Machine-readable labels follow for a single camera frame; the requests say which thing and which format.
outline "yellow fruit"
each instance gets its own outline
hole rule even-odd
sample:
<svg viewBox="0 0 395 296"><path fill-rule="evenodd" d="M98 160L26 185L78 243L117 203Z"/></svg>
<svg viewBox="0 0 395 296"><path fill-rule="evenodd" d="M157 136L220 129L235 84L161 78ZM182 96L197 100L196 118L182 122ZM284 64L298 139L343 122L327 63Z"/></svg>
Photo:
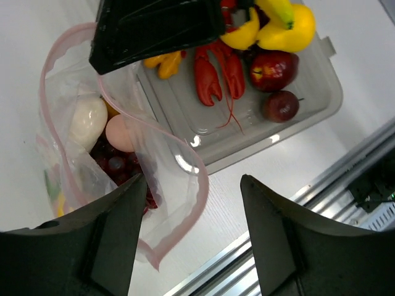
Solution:
<svg viewBox="0 0 395 296"><path fill-rule="evenodd" d="M245 51L256 41L259 31L259 18L254 8L249 9L251 20L231 33L220 36L220 39L229 47Z"/></svg>
<svg viewBox="0 0 395 296"><path fill-rule="evenodd" d="M313 12L305 5L292 4L295 21L291 30L279 27L272 20L257 34L257 44L271 51L298 52L305 49L315 34Z"/></svg>
<svg viewBox="0 0 395 296"><path fill-rule="evenodd" d="M278 26L290 30L294 26L294 11L289 0L255 0L255 4Z"/></svg>

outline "white surface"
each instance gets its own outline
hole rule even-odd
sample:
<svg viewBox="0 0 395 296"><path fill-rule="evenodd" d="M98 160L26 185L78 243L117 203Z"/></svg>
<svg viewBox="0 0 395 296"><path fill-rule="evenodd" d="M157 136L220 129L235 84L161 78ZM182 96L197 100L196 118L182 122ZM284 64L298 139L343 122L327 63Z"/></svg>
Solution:
<svg viewBox="0 0 395 296"><path fill-rule="evenodd" d="M0 229L50 218L34 150L41 66L68 27L94 20L99 0L0 0ZM165 258L160 273L137 263L130 292L162 295L247 230L239 181L252 174L292 196L394 116L395 27L377 0L306 0L333 65L344 104L330 119L210 177L207 210Z"/></svg>

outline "egg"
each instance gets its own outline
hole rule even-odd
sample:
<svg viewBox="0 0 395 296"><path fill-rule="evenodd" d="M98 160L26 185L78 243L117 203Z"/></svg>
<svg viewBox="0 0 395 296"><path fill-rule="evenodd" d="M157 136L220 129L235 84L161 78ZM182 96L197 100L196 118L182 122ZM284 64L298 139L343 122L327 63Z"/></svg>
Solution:
<svg viewBox="0 0 395 296"><path fill-rule="evenodd" d="M135 151L122 115L116 115L109 120L106 126L106 138L110 145L119 151Z"/></svg>
<svg viewBox="0 0 395 296"><path fill-rule="evenodd" d="M69 129L69 139L90 152L104 131L106 123L107 107L100 96L79 96Z"/></svg>

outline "lobster claw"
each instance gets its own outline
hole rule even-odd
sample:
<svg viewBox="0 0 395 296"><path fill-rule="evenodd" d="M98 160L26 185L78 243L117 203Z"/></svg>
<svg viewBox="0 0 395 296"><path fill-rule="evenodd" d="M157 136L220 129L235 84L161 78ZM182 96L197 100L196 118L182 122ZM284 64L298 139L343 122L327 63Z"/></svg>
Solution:
<svg viewBox="0 0 395 296"><path fill-rule="evenodd" d="M210 63L207 46L196 48L194 61L194 78L197 96L203 105L214 106L212 96L222 100L222 90L217 71Z"/></svg>
<svg viewBox="0 0 395 296"><path fill-rule="evenodd" d="M230 96L233 99L240 99L246 90L246 82L243 76L243 66L241 65L240 58L232 52L227 58L225 66L227 73L227 84Z"/></svg>

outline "brown egg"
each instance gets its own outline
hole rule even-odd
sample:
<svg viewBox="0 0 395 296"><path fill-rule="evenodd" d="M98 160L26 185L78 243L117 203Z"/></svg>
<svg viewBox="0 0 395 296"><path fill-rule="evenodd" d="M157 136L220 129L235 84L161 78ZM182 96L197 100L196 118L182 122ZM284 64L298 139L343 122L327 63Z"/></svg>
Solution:
<svg viewBox="0 0 395 296"><path fill-rule="evenodd" d="M130 131L127 130L122 115L116 115L109 120L106 126L106 138L108 142L119 151L135 151L130 139Z"/></svg>

